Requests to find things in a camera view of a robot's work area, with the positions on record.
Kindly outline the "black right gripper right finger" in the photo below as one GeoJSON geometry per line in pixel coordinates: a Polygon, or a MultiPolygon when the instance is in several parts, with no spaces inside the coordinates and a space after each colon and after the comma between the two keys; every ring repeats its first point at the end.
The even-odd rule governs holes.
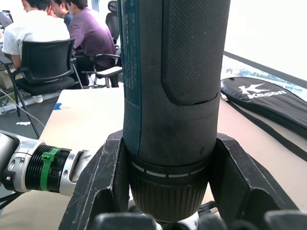
{"type": "Polygon", "coordinates": [[[271,173],[225,134],[217,135],[210,187],[227,227],[245,222],[258,230],[298,230],[300,210],[271,173]]]}

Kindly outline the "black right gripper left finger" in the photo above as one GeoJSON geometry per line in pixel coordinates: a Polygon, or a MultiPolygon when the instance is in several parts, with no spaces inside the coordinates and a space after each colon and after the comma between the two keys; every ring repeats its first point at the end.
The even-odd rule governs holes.
{"type": "Polygon", "coordinates": [[[103,214],[127,212],[129,179],[122,131],[112,133],[82,171],[60,230],[97,230],[103,214]]]}

